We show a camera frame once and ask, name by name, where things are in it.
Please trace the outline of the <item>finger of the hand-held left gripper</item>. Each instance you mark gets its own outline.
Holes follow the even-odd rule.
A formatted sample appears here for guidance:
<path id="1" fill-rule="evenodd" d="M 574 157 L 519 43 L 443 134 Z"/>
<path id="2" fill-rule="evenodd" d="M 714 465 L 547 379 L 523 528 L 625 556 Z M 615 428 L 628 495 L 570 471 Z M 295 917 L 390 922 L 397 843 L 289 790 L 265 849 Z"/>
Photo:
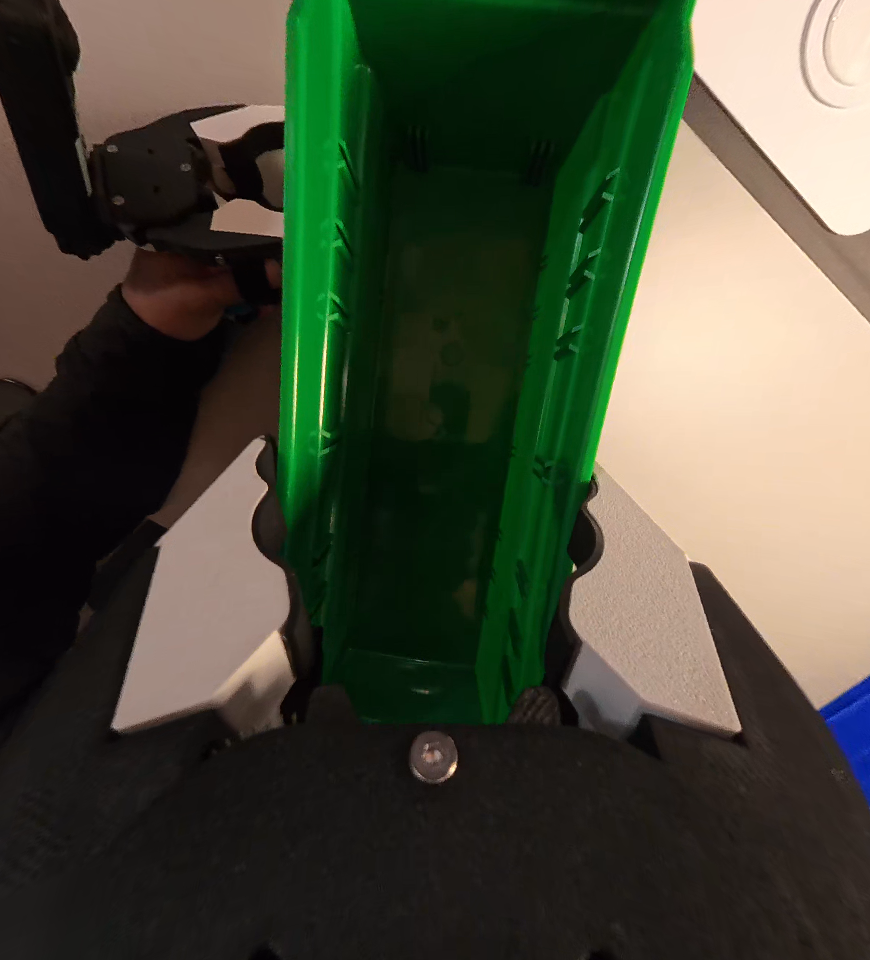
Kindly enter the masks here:
<path id="1" fill-rule="evenodd" d="M 240 260 L 281 262 L 284 214 L 253 200 L 223 202 L 176 225 L 146 231 L 146 247 L 202 261 Z"/>
<path id="2" fill-rule="evenodd" d="M 207 182 L 224 200 L 283 210 L 285 109 L 244 105 L 190 123 Z"/>

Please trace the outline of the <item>person's left forearm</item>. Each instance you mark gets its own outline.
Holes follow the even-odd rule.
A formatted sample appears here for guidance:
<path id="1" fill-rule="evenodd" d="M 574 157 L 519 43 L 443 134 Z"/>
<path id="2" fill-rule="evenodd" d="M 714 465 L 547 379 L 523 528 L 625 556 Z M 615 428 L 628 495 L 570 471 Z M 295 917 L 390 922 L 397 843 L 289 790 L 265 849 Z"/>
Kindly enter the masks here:
<path id="1" fill-rule="evenodd" d="M 163 504 L 225 333 L 179 340 L 113 291 L 0 432 L 0 658 L 53 659 L 97 564 Z"/>

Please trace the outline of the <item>person's left hand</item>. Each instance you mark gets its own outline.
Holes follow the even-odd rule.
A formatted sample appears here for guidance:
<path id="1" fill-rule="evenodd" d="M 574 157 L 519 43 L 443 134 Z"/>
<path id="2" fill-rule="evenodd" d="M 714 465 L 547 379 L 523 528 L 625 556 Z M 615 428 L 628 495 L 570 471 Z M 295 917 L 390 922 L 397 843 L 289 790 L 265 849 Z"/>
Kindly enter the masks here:
<path id="1" fill-rule="evenodd" d="M 241 299 L 225 267 L 167 251 L 139 248 L 120 285 L 129 309 L 159 333 L 184 342 L 201 340 Z"/>

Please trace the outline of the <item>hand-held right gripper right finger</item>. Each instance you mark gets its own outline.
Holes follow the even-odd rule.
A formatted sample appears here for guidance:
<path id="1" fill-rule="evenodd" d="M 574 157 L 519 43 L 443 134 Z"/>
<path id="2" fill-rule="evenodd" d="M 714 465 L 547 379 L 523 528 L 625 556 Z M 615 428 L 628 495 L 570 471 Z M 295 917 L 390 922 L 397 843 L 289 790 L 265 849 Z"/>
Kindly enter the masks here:
<path id="1" fill-rule="evenodd" d="M 579 726 L 614 739 L 645 716 L 730 739 L 742 730 L 689 560 L 600 465 L 569 539 L 558 688 Z"/>

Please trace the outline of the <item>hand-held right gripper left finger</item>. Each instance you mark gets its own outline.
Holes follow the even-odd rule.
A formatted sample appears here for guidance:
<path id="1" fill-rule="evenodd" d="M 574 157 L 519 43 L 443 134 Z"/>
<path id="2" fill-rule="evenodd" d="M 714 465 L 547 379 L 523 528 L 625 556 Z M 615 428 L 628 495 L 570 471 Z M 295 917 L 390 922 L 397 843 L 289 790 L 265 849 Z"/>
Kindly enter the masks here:
<path id="1" fill-rule="evenodd" d="M 250 441 L 159 540 L 115 733 L 205 712 L 237 735 L 285 724 L 284 702 L 317 656 L 281 557 L 276 459 L 272 438 Z"/>

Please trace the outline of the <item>white and wood document stand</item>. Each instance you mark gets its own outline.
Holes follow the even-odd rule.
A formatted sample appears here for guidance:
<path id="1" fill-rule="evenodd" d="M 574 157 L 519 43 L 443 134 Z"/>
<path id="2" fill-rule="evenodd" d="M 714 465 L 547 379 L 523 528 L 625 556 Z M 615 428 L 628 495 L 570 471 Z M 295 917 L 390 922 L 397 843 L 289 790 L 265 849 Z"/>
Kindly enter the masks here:
<path id="1" fill-rule="evenodd" d="M 695 70 L 835 234 L 870 230 L 870 1 L 702 1 Z"/>

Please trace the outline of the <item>green plastic bin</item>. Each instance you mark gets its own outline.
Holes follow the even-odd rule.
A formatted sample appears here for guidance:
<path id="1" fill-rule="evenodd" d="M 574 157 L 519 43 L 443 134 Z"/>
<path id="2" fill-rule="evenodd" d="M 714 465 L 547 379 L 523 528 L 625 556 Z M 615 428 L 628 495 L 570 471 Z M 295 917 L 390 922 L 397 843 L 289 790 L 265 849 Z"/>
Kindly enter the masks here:
<path id="1" fill-rule="evenodd" d="M 693 74 L 686 1 L 303 1 L 277 494 L 368 724 L 539 685 Z"/>

